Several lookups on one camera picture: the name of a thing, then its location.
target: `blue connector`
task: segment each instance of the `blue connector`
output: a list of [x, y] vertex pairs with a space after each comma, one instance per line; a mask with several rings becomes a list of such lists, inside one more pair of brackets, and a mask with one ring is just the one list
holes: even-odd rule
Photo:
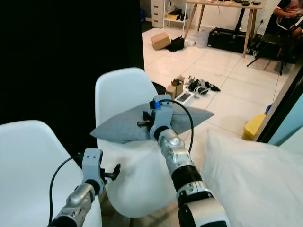
[[161, 103], [160, 102], [156, 102], [155, 103], [155, 109], [159, 109], [161, 107]]

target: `person's arm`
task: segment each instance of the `person's arm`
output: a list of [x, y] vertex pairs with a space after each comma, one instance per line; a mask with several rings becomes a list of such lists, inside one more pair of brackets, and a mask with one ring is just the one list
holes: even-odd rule
[[274, 14], [281, 16], [281, 17], [288, 17], [288, 18], [296, 18], [298, 16], [297, 13], [287, 13], [287, 12], [283, 11], [282, 9], [278, 9], [278, 8], [275, 8]]
[[289, 3], [290, 0], [281, 0], [275, 8], [274, 14], [280, 17], [296, 18], [298, 16], [296, 13], [287, 13], [283, 10]]

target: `white pillow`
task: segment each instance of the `white pillow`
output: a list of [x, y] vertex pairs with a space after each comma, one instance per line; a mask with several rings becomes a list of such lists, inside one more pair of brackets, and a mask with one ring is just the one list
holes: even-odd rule
[[209, 131], [202, 175], [232, 227], [303, 226], [303, 152]]

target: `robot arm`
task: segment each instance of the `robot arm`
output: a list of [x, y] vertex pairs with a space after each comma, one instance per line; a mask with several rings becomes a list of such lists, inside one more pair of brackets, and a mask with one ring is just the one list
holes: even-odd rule
[[105, 173], [100, 168], [103, 152], [100, 149], [87, 148], [82, 161], [83, 181], [66, 200], [65, 206], [54, 218], [49, 227], [81, 227], [96, 197], [103, 192], [107, 183], [105, 177], [115, 180], [121, 165], [113, 173]]
[[223, 207], [202, 181], [183, 140], [171, 129], [172, 103], [160, 103], [163, 99], [170, 99], [170, 95], [156, 96], [151, 102], [149, 120], [138, 125], [150, 128], [150, 138], [158, 141], [166, 159], [177, 192], [180, 226], [229, 227]]

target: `white bag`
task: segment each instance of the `white bag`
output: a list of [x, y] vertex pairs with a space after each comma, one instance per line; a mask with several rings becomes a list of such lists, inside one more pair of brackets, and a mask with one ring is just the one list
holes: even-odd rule
[[184, 41], [184, 47], [189, 47], [189, 46], [194, 46], [195, 45], [195, 37], [194, 36], [189, 36], [185, 41]]
[[205, 48], [207, 47], [209, 32], [207, 31], [199, 31], [196, 32], [196, 47]]

